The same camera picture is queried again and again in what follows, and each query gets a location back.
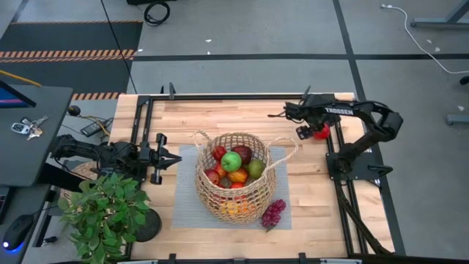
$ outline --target green apple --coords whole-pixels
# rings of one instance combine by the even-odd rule
[[[258,158],[253,158],[253,160],[248,165],[249,176],[253,179],[259,179],[264,172],[265,164]]]
[[[236,172],[241,167],[241,156],[236,152],[228,152],[221,158],[221,166],[227,172]]]

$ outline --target red apple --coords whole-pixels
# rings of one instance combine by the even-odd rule
[[[232,151],[240,154],[242,164],[249,164],[249,161],[251,161],[252,150],[249,147],[240,145],[240,146],[233,147]]]
[[[220,176],[220,179],[222,177],[225,177],[228,174],[228,172],[221,166],[220,162],[217,162],[217,164],[215,165],[215,168],[213,169],[218,173],[218,176]]]
[[[213,184],[218,185],[220,182],[220,175],[218,175],[214,169],[206,169],[204,172]]]
[[[212,151],[213,158],[217,161],[220,161],[225,154],[226,148],[224,146],[216,146]]]
[[[321,131],[313,132],[314,139],[327,139],[330,134],[328,124],[324,124],[324,128]]]

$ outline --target basket handle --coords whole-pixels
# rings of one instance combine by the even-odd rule
[[[212,142],[212,139],[204,131],[195,131],[194,133],[192,133],[193,143],[196,145],[196,148],[199,154],[202,155],[202,151],[200,150],[199,143],[197,143],[197,139],[196,139],[196,136],[198,133],[203,135],[208,140],[208,144]]]
[[[278,138],[274,139],[273,141],[267,143],[267,146],[265,146],[266,152],[269,151],[270,146],[271,146],[273,143],[275,143],[275,142],[277,142],[277,141],[280,141],[280,140],[283,140],[283,139],[286,139],[286,140],[289,140],[289,141],[293,142],[293,144],[295,144],[295,149],[294,149],[290,154],[288,154],[285,158],[281,158],[281,159],[279,159],[278,161],[274,162],[273,164],[267,166],[267,168],[264,169],[264,172],[267,172],[267,171],[269,171],[270,169],[274,168],[275,166],[279,165],[280,163],[282,163],[282,162],[284,162],[284,161],[287,161],[289,158],[291,158],[291,157],[298,151],[298,143],[297,143],[295,140],[293,140],[293,139],[292,139],[291,137],[289,137],[289,136],[281,136],[281,137],[278,137]]]

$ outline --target hazard tape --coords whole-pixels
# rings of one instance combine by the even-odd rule
[[[34,21],[34,22],[12,22],[11,25],[17,24],[52,24],[52,23],[108,23],[108,21]],[[143,21],[111,21],[111,23],[143,23]]]
[[[114,100],[125,92],[90,92],[73,94],[72,100]]]
[[[82,50],[82,51],[0,51],[0,62],[77,62],[90,60],[133,60],[134,50]]]

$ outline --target red grapes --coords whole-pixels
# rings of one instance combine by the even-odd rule
[[[272,205],[269,205],[267,210],[262,215],[262,226],[271,230],[280,221],[280,213],[287,207],[284,200],[276,200]]]

